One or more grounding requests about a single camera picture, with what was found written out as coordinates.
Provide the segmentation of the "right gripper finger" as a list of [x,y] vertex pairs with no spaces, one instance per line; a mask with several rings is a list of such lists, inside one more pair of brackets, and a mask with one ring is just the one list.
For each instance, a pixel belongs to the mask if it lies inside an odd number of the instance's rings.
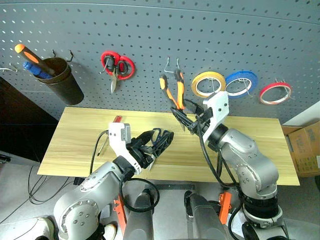
[[198,122],[197,121],[192,121],[180,109],[171,107],[170,110],[171,110],[173,116],[176,118],[176,120],[180,123],[180,125],[182,126],[182,129],[184,131],[185,131],[185,129],[188,129],[188,131],[191,134],[197,134],[197,129],[198,129]]
[[200,105],[189,99],[185,100],[185,107],[193,114],[202,114],[204,112],[204,109]]

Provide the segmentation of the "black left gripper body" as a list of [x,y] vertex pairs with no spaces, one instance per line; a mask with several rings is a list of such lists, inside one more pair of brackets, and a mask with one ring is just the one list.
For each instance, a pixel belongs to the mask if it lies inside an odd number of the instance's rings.
[[131,142],[126,145],[126,149],[142,169],[151,169],[156,159],[153,146],[138,145],[137,139],[132,138]]

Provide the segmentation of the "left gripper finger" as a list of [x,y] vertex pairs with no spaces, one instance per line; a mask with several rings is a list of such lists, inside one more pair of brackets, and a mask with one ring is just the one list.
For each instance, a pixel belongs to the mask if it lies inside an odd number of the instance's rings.
[[164,131],[159,132],[155,141],[153,142],[153,154],[159,157],[171,144],[174,138],[174,132]]
[[149,143],[152,140],[152,137],[154,135],[154,130],[148,130],[143,133],[141,133],[136,139],[139,146],[145,146],[147,143]]

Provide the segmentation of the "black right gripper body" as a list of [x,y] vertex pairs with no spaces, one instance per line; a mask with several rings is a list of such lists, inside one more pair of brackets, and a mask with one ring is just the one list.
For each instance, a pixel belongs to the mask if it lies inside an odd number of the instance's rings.
[[202,107],[195,108],[196,121],[193,123],[194,133],[200,137],[209,128],[210,119],[213,117],[213,110],[211,107],[203,109]]

